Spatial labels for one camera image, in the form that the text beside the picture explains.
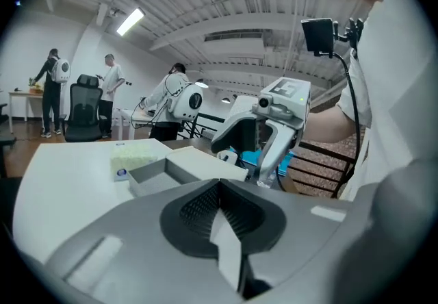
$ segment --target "person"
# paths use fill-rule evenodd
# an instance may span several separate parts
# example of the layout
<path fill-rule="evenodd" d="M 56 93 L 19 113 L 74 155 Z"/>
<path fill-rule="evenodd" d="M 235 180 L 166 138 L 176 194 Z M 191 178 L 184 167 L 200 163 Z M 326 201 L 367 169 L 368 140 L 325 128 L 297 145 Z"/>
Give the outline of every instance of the person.
<path fill-rule="evenodd" d="M 366 0 L 372 9 L 349 73 L 360 125 L 369 129 L 368 157 L 355 168 L 342 199 L 380 182 L 414 159 L 438 153 L 437 39 L 416 0 Z M 335 107 L 310 113 L 304 140 L 338 142 L 355 132 L 349 87 Z"/>
<path fill-rule="evenodd" d="M 53 120 L 55 124 L 55 130 L 53 131 L 56 135 L 61 135 L 60 129 L 60 101 L 61 101 L 61 84 L 58 84 L 52 80 L 51 71 L 55 66 L 56 62 L 59 60 L 57 49 L 51 49 L 46 62 L 42 66 L 39 74 L 32 81 L 31 85 L 35 84 L 41 79 L 41 77 L 46 73 L 46 82 L 44 84 L 44 92 L 42 93 L 42 122 L 44 125 L 43 133 L 41 137 L 50 138 L 50 109 L 53 110 Z"/>
<path fill-rule="evenodd" d="M 114 56 L 110 53 L 105 56 L 105 64 L 109 66 L 109 71 L 105 77 L 96 75 L 102 83 L 102 98 L 99 101 L 99 115 L 105 116 L 107 122 L 102 127 L 103 138 L 111 137 L 112 126 L 112 107 L 116 90 L 125 82 L 125 76 L 122 73 L 122 67 L 115 63 Z"/>
<path fill-rule="evenodd" d="M 160 142 L 177 139 L 182 120 L 174 118 L 167 110 L 166 104 L 168 98 L 177 97 L 188 82 L 189 79 L 185 75 L 185 66 L 176 63 L 169 74 L 154 89 L 153 93 L 144 98 L 142 103 L 145 107 L 157 105 L 149 138 L 154 138 Z"/>

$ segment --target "hair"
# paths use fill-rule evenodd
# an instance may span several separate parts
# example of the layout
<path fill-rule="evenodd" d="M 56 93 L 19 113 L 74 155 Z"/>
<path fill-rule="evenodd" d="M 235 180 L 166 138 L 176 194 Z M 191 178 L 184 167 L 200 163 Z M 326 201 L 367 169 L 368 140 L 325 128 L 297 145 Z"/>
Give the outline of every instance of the hair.
<path fill-rule="evenodd" d="M 182 63 L 176 63 L 176 64 L 173 65 L 173 68 L 176 68 L 176 69 L 178 69 L 178 71 L 179 71 L 180 73 L 185 74 L 185 66 L 184 66 L 184 64 L 182 64 Z"/>

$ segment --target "gray tray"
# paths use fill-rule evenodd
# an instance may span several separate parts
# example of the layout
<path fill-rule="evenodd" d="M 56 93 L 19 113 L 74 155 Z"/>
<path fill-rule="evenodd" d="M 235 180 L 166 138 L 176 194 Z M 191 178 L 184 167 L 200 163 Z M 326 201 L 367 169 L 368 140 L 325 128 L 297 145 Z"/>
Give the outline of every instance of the gray tray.
<path fill-rule="evenodd" d="M 128 171 L 129 188 L 135 197 L 157 193 L 199 181 L 166 158 Z"/>

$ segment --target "fluorescent light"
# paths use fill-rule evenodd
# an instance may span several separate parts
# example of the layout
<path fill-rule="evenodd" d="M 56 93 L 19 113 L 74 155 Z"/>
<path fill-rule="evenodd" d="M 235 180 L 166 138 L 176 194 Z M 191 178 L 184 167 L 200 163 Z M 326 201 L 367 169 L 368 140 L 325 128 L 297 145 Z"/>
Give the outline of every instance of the fluorescent light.
<path fill-rule="evenodd" d="M 208 85 L 204 82 L 204 79 L 199 79 L 195 82 L 200 88 L 208 88 Z"/>
<path fill-rule="evenodd" d="M 125 19 L 123 24 L 117 29 L 117 32 L 120 36 L 125 35 L 125 33 L 143 17 L 144 13 L 137 8 L 128 18 Z"/>

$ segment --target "blue object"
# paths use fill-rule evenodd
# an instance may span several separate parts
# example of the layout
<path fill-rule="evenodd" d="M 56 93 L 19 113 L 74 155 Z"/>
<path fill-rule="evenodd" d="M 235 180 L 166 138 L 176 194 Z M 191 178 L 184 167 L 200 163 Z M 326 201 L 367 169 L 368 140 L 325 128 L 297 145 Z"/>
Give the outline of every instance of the blue object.
<path fill-rule="evenodd" d="M 255 152 L 251 152 L 251 151 L 243 152 L 242 160 L 245 163 L 248 163 L 248 164 L 251 164 L 253 166 L 256 166 L 257 165 L 257 160 L 259 159 L 260 154 L 261 154 L 261 150 L 258 150 L 258 151 L 255 151 Z M 293 158 L 293 156 L 294 156 L 294 153 L 292 151 L 289 151 L 289 153 L 281 161 L 281 163 L 279 165 L 279 175 L 281 175 L 281 176 L 285 176 L 286 175 L 287 165 L 289 164 L 289 161 Z"/>

